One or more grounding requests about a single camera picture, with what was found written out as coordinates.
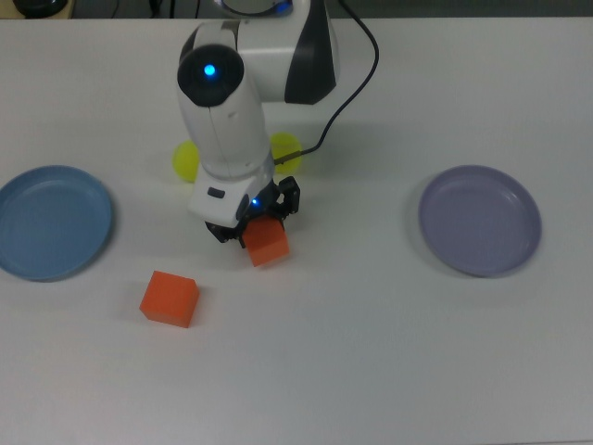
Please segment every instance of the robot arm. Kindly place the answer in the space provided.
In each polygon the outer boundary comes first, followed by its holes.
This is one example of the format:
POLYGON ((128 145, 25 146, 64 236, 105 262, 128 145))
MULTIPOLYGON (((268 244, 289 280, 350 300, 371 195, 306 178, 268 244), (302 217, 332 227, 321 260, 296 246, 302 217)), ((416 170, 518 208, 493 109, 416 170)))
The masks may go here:
POLYGON ((262 102, 314 104, 336 78, 323 0, 294 0, 280 18, 202 24, 190 36, 177 75, 183 119, 201 158, 189 208, 220 241, 240 239, 260 214, 283 220, 298 210, 294 179, 272 180, 262 102))

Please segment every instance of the blue plate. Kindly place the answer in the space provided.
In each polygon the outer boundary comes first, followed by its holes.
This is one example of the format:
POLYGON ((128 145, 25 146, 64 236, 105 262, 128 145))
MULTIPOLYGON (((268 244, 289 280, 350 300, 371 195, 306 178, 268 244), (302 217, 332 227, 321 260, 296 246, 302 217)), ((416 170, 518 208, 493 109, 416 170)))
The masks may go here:
POLYGON ((479 165, 439 174, 424 190, 419 217, 436 256, 477 276, 517 269, 534 254, 542 233, 527 190, 508 174, 479 165))
POLYGON ((68 276, 104 246, 112 215, 107 190, 87 172, 25 172, 0 190, 0 267, 29 280, 68 276))

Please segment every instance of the purple plate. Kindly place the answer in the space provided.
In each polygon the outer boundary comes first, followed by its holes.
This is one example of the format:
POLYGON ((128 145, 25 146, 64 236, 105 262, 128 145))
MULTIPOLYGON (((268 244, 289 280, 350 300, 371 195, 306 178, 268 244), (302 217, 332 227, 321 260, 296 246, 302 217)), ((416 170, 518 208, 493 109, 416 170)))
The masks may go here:
POLYGON ((440 173, 424 190, 419 218, 436 256, 471 275, 518 268, 541 239, 534 199, 508 174, 489 167, 466 165, 440 173))

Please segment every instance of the black cable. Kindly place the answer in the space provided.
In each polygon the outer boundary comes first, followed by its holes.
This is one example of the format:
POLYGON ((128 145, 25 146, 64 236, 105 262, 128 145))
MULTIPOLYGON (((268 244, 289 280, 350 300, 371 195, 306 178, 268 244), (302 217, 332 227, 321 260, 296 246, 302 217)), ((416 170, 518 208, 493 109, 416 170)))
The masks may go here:
POLYGON ((155 7, 152 9, 152 15, 150 16, 151 19, 156 17, 160 13, 160 6, 163 4, 163 0, 160 0, 155 7))
POLYGON ((306 150, 291 153, 290 155, 282 156, 281 158, 278 158, 274 161, 275 165, 284 164, 285 162, 287 162, 291 159, 296 159, 303 155, 308 155, 309 153, 314 152, 320 146, 322 146, 323 141, 325 140, 325 136, 327 135, 327 132, 330 131, 330 128, 332 127, 332 124, 334 123, 335 119, 340 115, 340 113, 342 111, 344 111, 344 108, 346 108, 348 105, 350 105, 350 102, 352 102, 356 98, 356 96, 359 95, 359 93, 364 89, 364 87, 367 86, 367 83, 369 83, 369 81, 371 80, 371 77, 374 75, 374 72, 377 70, 377 65, 379 65, 379 44, 377 44, 377 41, 374 38, 374 35, 372 35, 372 32, 369 30, 369 28, 367 28, 367 26, 362 22, 362 20, 359 18, 359 16, 357 16, 356 13, 350 8, 350 6, 348 6, 346 4, 345 0, 337 0, 337 2, 348 13, 348 15, 354 21, 357 22, 357 24, 362 28, 364 33, 367 34, 367 37, 369 37, 369 40, 372 43, 372 48, 374 49, 374 61, 372 63, 371 70, 369 71, 369 74, 367 74, 367 77, 364 78, 364 81, 362 81, 360 86, 356 89, 356 91, 354 93, 352 93, 352 95, 348 99, 346 99, 346 102, 344 102, 340 106, 340 108, 338 108, 335 111, 334 115, 330 118, 330 120, 325 125, 325 128, 323 129, 322 137, 319 138, 319 141, 317 142, 317 144, 315 146, 312 146, 311 148, 307 148, 306 150))
POLYGON ((115 15, 118 13, 118 9, 120 9, 120 0, 117 0, 117 3, 115 4, 115 8, 113 9, 113 12, 111 13, 112 19, 115 18, 115 15))

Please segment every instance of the blue led light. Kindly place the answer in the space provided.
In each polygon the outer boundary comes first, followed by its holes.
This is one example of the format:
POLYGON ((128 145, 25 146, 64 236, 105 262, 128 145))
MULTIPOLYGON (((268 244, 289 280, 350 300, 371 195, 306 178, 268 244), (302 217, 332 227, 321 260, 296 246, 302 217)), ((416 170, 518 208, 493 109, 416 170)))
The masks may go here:
POLYGON ((212 77, 214 74, 216 74, 216 68, 214 68, 214 65, 208 64, 205 66, 204 74, 206 74, 208 77, 212 77))

